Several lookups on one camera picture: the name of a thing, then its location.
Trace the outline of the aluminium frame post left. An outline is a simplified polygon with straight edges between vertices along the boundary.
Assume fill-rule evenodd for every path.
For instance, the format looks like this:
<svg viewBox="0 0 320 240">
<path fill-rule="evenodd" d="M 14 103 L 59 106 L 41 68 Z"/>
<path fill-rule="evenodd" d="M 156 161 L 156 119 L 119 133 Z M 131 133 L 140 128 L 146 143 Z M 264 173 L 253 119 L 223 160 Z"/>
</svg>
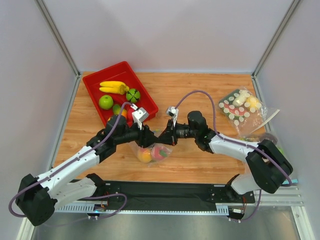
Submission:
<svg viewBox="0 0 320 240">
<path fill-rule="evenodd" d="M 58 30 L 57 25 L 56 25 L 51 13 L 50 13 L 45 1 L 44 0 L 35 0 L 34 2 L 37 5 L 40 13 L 42 14 L 49 30 L 53 34 L 53 37 L 56 40 L 59 48 L 61 49 L 68 65 L 70 66 L 73 73 L 77 77 L 80 76 L 81 72 L 80 72 L 79 68 L 77 67 L 65 41 L 63 40 L 62 35 L 61 35 L 60 31 Z"/>
</svg>

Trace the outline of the fake mango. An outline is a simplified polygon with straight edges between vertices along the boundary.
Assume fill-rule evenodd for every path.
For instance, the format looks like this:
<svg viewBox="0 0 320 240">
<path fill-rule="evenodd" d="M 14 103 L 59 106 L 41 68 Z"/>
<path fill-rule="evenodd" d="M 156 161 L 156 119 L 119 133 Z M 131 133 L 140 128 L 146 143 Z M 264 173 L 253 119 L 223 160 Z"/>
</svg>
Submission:
<svg viewBox="0 0 320 240">
<path fill-rule="evenodd" d="M 112 111 L 114 115 L 119 115 L 121 111 L 121 105 L 119 104 L 114 104 L 112 107 Z M 127 119 L 127 110 L 124 108 L 121 112 L 121 115 L 124 116 Z"/>
</svg>

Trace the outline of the clear zip top bag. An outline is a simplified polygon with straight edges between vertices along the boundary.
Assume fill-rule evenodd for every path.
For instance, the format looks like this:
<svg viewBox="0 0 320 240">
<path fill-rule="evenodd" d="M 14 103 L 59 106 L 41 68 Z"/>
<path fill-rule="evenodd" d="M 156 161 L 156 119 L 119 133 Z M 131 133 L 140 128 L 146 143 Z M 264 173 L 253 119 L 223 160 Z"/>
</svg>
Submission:
<svg viewBox="0 0 320 240">
<path fill-rule="evenodd" d="M 147 148 L 142 148 L 135 142 L 130 142 L 127 145 L 131 148 L 138 161 L 148 166 L 164 161 L 173 151 L 171 146 L 162 143 L 154 143 Z"/>
</svg>

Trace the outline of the aluminium frame post right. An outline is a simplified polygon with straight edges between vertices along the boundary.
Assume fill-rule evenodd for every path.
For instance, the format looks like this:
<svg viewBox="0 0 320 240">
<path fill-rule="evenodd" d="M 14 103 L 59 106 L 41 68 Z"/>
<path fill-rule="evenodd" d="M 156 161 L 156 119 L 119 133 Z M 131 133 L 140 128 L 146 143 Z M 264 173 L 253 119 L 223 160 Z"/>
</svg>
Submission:
<svg viewBox="0 0 320 240">
<path fill-rule="evenodd" d="M 284 16 L 282 17 L 276 31 L 274 32 L 272 38 L 270 39 L 265 51 L 263 52 L 261 58 L 259 59 L 254 71 L 251 74 L 253 79 L 256 79 L 258 74 L 261 72 L 263 66 L 265 65 L 266 61 L 268 60 L 270 54 L 272 53 L 273 49 L 275 48 L 278 40 L 285 32 L 287 25 L 289 24 L 291 18 L 295 14 L 297 8 L 299 7 L 302 0 L 292 0 L 288 9 L 286 10 Z"/>
</svg>

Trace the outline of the aluminium frame post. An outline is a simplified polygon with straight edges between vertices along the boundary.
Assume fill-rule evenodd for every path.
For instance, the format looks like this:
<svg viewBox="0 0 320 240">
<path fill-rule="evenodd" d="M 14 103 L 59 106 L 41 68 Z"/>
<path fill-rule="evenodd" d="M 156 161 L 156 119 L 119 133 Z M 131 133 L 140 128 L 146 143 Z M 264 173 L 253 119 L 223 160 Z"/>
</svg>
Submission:
<svg viewBox="0 0 320 240">
<path fill-rule="evenodd" d="M 286 10 L 284 16 L 282 17 L 276 31 L 274 32 L 272 38 L 270 39 L 265 51 L 263 52 L 261 58 L 259 59 L 254 71 L 251 74 L 253 79 L 256 79 L 258 74 L 261 72 L 263 66 L 265 65 L 266 61 L 268 60 L 270 54 L 272 53 L 273 49 L 275 48 L 278 40 L 285 32 L 287 25 L 289 24 L 291 18 L 295 14 L 297 8 L 299 7 L 302 0 L 292 0 L 288 9 Z"/>
<path fill-rule="evenodd" d="M 58 30 L 57 25 L 56 25 L 51 13 L 50 13 L 45 1 L 44 0 L 35 0 L 34 2 L 37 5 L 40 13 L 42 14 L 49 30 L 53 34 L 53 37 L 56 40 L 59 48 L 61 49 L 68 65 L 70 66 L 73 73 L 77 77 L 80 76 L 81 72 L 80 72 L 79 68 L 77 67 L 65 41 L 63 40 L 62 35 L 61 35 L 60 31 Z"/>
</svg>

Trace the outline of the polka dot plastic bag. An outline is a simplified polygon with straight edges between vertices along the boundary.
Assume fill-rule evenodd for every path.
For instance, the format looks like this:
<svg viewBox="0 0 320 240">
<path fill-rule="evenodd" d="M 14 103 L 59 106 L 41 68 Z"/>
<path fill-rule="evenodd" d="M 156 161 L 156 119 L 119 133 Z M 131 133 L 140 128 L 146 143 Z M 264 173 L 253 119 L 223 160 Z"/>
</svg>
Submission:
<svg viewBox="0 0 320 240">
<path fill-rule="evenodd" d="M 218 108 L 240 136 L 249 135 L 264 127 L 280 111 L 266 106 L 244 86 L 220 99 Z"/>
</svg>

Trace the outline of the yellow fake banana bunch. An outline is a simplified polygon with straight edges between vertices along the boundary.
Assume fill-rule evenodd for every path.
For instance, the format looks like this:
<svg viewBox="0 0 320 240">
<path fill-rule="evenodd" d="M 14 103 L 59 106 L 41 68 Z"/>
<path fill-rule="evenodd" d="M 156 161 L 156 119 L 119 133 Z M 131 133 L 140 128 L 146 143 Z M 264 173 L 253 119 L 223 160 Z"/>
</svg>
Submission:
<svg viewBox="0 0 320 240">
<path fill-rule="evenodd" d="M 122 81 L 103 81 L 99 85 L 99 90 L 103 93 L 124 95 L 130 90 Z"/>
</svg>

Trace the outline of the red plastic bin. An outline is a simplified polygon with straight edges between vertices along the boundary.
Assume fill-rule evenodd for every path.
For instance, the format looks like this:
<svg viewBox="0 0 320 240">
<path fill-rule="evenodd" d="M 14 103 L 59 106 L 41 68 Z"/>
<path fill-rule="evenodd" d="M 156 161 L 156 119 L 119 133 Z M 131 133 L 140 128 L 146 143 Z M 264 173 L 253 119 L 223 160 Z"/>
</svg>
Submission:
<svg viewBox="0 0 320 240">
<path fill-rule="evenodd" d="M 100 98 L 104 95 L 109 95 L 112 98 L 113 103 L 120 106 L 127 101 L 127 98 L 126 94 L 115 93 L 113 91 L 101 91 L 101 83 L 103 82 L 122 82 L 128 86 L 129 89 L 136 89 L 138 91 L 136 95 L 140 96 L 140 99 L 135 104 L 148 112 L 148 120 L 154 118 L 159 111 L 158 106 L 126 61 L 89 74 L 83 78 L 83 82 L 104 125 L 114 112 L 112 108 L 101 108 L 99 105 Z"/>
</svg>

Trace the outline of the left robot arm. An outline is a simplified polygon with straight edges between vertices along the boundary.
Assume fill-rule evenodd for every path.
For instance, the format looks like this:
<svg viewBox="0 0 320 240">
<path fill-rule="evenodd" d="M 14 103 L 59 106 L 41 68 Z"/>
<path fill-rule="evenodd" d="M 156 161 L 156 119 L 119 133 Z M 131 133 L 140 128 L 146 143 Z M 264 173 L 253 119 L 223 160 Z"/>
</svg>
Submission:
<svg viewBox="0 0 320 240">
<path fill-rule="evenodd" d="M 42 225 L 60 207 L 94 196 L 102 183 L 96 174 L 90 174 L 79 182 L 72 180 L 114 154 L 117 145 L 136 142 L 138 146 L 147 148 L 157 139 L 147 125 L 134 123 L 128 126 L 123 116 L 113 116 L 105 128 L 68 160 L 38 176 L 24 176 L 13 201 L 22 211 L 23 218 L 35 227 Z"/>
</svg>

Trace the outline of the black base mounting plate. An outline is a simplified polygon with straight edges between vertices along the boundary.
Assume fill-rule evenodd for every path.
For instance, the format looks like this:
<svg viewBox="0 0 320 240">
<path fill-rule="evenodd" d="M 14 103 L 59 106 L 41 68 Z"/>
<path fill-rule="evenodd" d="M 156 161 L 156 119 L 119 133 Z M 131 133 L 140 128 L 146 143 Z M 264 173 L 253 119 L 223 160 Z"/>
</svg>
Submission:
<svg viewBox="0 0 320 240">
<path fill-rule="evenodd" d="M 208 209 L 216 204 L 253 204 L 254 193 L 239 195 L 229 185 L 109 181 L 99 183 L 94 197 L 124 194 L 133 207 L 158 207 L 168 210 Z"/>
</svg>

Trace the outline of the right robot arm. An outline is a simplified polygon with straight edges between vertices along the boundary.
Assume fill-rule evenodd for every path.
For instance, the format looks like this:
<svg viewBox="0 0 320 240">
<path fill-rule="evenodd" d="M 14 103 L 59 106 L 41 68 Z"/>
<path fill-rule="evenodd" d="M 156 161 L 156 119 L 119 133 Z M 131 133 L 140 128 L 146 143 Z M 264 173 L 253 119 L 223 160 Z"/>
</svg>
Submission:
<svg viewBox="0 0 320 240">
<path fill-rule="evenodd" d="M 158 142 L 174 146 L 178 139 L 193 138 L 204 152 L 226 155 L 244 162 L 249 171 L 234 176 L 228 183 L 237 194 L 255 190 L 273 194 L 292 174 L 292 165 L 272 141 L 248 142 L 215 132 L 208 127 L 205 117 L 198 110 L 191 111 L 187 120 L 188 123 L 184 124 L 168 120 Z"/>
</svg>

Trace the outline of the green fake apple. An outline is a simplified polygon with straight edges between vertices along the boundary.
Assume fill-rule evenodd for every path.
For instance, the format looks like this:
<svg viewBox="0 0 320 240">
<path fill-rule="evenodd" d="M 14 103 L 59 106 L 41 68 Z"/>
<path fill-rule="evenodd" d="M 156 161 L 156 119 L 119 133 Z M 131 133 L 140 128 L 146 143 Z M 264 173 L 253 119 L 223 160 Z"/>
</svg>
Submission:
<svg viewBox="0 0 320 240">
<path fill-rule="evenodd" d="M 101 109 L 103 110 L 109 110 L 113 107 L 114 105 L 114 100 L 110 95 L 103 95 L 99 101 L 98 105 Z"/>
</svg>

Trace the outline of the fake peach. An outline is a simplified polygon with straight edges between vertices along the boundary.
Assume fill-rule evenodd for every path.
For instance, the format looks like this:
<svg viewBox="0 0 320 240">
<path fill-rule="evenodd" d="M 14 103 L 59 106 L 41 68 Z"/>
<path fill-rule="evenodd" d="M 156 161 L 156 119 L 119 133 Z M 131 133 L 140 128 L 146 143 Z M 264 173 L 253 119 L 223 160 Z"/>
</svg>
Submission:
<svg viewBox="0 0 320 240">
<path fill-rule="evenodd" d="M 152 161 L 151 150 L 149 148 L 140 148 L 137 151 L 137 158 L 142 163 L 149 163 Z"/>
</svg>

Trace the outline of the fake watermelon slice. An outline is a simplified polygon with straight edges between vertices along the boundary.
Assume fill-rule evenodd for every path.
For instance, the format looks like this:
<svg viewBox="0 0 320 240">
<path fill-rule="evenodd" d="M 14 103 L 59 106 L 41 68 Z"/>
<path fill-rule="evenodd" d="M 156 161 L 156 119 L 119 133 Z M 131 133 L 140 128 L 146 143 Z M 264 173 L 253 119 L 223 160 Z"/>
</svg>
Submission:
<svg viewBox="0 0 320 240">
<path fill-rule="evenodd" d="M 241 107 L 235 107 L 226 103 L 223 103 L 222 111 L 231 120 L 238 120 L 240 117 L 245 118 L 245 113 L 248 111 Z"/>
</svg>

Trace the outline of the pink fake fruit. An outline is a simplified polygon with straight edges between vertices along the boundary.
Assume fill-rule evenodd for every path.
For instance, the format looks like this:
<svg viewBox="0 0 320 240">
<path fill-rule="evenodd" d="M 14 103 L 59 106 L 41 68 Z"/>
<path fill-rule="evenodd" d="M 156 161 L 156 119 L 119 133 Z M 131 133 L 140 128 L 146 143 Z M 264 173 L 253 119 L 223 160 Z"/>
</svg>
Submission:
<svg viewBox="0 0 320 240">
<path fill-rule="evenodd" d="M 168 157 L 170 150 L 165 146 L 156 145 L 151 150 L 151 156 L 154 161 L 161 161 Z"/>
</svg>

